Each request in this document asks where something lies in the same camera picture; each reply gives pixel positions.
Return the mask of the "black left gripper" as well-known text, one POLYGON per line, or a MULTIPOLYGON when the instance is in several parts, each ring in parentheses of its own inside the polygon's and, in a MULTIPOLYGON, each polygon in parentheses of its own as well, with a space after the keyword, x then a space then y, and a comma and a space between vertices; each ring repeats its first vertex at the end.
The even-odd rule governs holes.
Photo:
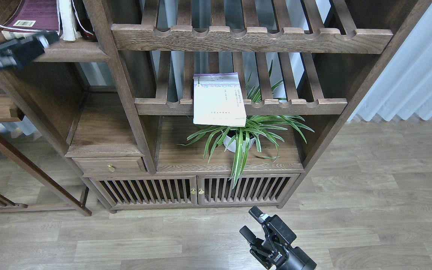
POLYGON ((32 38, 13 39, 0 44, 0 70, 10 67, 22 69, 41 55, 41 46, 49 48, 60 41, 55 31, 40 31, 32 38))

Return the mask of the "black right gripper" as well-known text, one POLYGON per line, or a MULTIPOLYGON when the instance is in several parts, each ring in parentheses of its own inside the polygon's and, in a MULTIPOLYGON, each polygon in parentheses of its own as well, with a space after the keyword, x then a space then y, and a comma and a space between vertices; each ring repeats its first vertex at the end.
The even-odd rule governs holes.
POLYGON ((265 239, 257 238, 247 227, 239 232, 250 245, 250 253, 266 269, 276 266, 277 270, 315 270, 317 263, 301 248, 292 248, 290 244, 297 238, 296 234, 278 216, 269 216, 257 206, 249 214, 263 226, 265 239))

